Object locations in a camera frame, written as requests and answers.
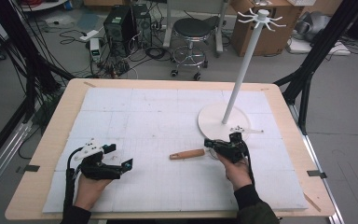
white paper sheet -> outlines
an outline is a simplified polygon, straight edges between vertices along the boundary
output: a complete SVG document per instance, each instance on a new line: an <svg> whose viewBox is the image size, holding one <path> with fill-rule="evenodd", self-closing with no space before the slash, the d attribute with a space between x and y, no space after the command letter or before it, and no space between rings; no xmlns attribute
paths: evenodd
<svg viewBox="0 0 358 224"><path fill-rule="evenodd" d="M220 161L205 156L170 161L169 155L204 148L197 117L209 104L228 102L231 91L93 88L86 94L60 157L43 212L62 211L69 154L91 137L117 144L106 164L133 158L133 168L114 180L93 212L237 210ZM246 140L260 198L274 210L307 208L293 165L263 92L240 91L235 106L253 129ZM77 167L79 162L72 161Z"/></svg>

white mug tree stand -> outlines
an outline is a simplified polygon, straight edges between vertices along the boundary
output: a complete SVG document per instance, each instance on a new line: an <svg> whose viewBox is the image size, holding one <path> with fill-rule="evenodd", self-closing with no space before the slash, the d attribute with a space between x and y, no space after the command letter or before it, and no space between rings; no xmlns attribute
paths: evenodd
<svg viewBox="0 0 358 224"><path fill-rule="evenodd" d="M282 17L277 19L272 19L268 17L269 12L265 9L260 9L255 14L251 8L249 8L251 15L243 15L240 12L241 16L245 18L251 18L247 21L239 20L240 22L246 23L254 21L256 23L255 28L253 30L251 39L249 41L248 48L245 52L245 56L243 57L240 74L238 75L237 81L235 82L234 89L231 93L231 97L227 104L214 104L207 105L199 113L198 123L200 126L200 130L202 133L210 139L222 139L228 140L228 135L230 133L238 132L242 133L242 138L246 139L249 136L249 133L262 133L263 131L252 130L251 122L246 116L245 113L240 111L238 108L234 107L235 100L237 98L238 92L241 89L241 84L243 79L245 78L246 71L249 67L249 62L253 56L255 51L255 46L257 44L257 40L260 37L261 30L264 25L270 31L272 30L269 27L269 23L277 26L284 27L286 25L278 25L274 21L280 20Z"/></svg>

black sleeve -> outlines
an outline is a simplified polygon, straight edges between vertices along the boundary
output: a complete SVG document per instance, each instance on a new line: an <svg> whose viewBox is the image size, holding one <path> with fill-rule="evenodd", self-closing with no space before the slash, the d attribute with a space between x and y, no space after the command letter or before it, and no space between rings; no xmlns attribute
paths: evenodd
<svg viewBox="0 0 358 224"><path fill-rule="evenodd" d="M255 191L255 186L247 185L234 192L237 199L238 212L237 219L239 223L252 223L252 224L275 224L279 220L275 216L271 207L263 202Z"/></svg>
<svg viewBox="0 0 358 224"><path fill-rule="evenodd" d="M87 224L90 217L91 212L83 208L71 206L63 215L61 224Z"/></svg>

round white base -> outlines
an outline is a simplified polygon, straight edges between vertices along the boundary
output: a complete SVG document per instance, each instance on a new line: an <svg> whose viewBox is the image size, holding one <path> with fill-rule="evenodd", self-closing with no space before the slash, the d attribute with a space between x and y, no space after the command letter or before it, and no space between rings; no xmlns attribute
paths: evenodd
<svg viewBox="0 0 358 224"><path fill-rule="evenodd" d="M251 129L251 122L248 117L235 106L231 110L227 124L222 123L227 110L227 104L207 105L199 113L199 127L205 137L215 140L220 139L229 142L229 135L234 133L231 129L242 128ZM248 133L242 133L245 140Z"/></svg>

wooden handle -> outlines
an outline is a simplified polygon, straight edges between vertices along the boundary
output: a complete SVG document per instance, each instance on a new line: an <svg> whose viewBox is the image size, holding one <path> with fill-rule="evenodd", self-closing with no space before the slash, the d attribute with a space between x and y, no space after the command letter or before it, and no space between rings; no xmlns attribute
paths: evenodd
<svg viewBox="0 0 358 224"><path fill-rule="evenodd" d="M204 149L194 149L189 151L178 152L170 155L170 160L181 160L205 155Z"/></svg>

